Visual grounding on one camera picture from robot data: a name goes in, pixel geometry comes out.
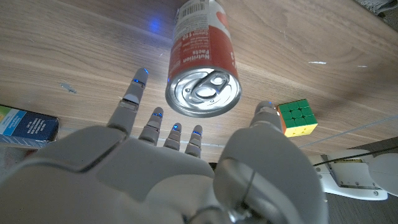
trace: wood grain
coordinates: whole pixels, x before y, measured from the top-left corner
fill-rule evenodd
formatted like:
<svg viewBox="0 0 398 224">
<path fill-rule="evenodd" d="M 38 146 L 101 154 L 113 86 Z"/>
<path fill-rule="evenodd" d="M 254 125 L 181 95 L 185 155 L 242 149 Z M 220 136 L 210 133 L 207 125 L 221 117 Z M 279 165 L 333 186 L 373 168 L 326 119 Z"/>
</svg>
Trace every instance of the wood grain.
<svg viewBox="0 0 398 224">
<path fill-rule="evenodd" d="M 398 119 L 397 32 L 347 0 L 220 0 L 243 97 L 215 118 L 174 112 L 164 91 L 173 19 L 184 2 L 1 1 L 0 103 L 58 116 L 64 136 L 106 124 L 135 71 L 146 67 L 150 75 L 135 136 L 161 106 L 161 138 L 180 122 L 182 140 L 188 141 L 200 124 L 202 142 L 222 146 L 249 124 L 261 100 L 280 104 L 302 98 L 319 122 L 311 135 L 291 138 L 307 154 L 398 136 L 393 125 Z M 391 119 L 356 130 L 386 118 Z M 204 146 L 203 158 L 214 162 L 221 150 Z"/>
</svg>

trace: rubik's cube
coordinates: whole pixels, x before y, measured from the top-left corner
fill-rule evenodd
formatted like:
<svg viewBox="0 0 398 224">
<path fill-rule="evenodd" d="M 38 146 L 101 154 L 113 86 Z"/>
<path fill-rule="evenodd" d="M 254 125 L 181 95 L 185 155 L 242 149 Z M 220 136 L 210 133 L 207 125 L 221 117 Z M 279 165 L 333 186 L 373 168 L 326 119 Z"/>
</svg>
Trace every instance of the rubik's cube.
<svg viewBox="0 0 398 224">
<path fill-rule="evenodd" d="M 285 103 L 277 107 L 285 136 L 303 136 L 311 134 L 318 122 L 307 100 Z"/>
</svg>

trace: pull tab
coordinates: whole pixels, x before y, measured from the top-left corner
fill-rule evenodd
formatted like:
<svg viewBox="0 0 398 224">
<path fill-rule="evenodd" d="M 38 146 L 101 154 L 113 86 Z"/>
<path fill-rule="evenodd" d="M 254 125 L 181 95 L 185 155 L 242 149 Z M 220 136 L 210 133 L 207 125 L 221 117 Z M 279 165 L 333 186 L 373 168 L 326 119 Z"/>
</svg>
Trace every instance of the pull tab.
<svg viewBox="0 0 398 224">
<path fill-rule="evenodd" d="M 229 75 L 214 71 L 198 82 L 192 90 L 191 97 L 202 101 L 215 98 L 229 83 Z"/>
</svg>

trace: red can label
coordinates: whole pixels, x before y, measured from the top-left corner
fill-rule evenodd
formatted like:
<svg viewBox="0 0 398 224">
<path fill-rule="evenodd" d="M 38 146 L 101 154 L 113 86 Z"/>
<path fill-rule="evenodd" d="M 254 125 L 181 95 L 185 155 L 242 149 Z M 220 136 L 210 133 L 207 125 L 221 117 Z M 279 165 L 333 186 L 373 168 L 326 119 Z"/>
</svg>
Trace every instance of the red can label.
<svg viewBox="0 0 398 224">
<path fill-rule="evenodd" d="M 169 79 L 189 68 L 205 66 L 220 67 L 238 77 L 223 8 L 214 0 L 189 0 L 175 18 Z"/>
</svg>

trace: barcode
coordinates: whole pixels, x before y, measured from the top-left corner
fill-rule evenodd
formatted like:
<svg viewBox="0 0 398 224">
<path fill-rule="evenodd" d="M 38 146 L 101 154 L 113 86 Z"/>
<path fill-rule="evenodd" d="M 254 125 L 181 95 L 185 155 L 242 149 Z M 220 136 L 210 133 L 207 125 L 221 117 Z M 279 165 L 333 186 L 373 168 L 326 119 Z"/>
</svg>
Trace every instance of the barcode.
<svg viewBox="0 0 398 224">
<path fill-rule="evenodd" d="M 197 11 L 202 11 L 202 10 L 205 10 L 205 3 L 198 3 L 198 4 L 191 5 L 190 7 L 186 8 L 180 12 L 180 18 L 182 19 L 189 14 L 192 14 Z"/>
</svg>

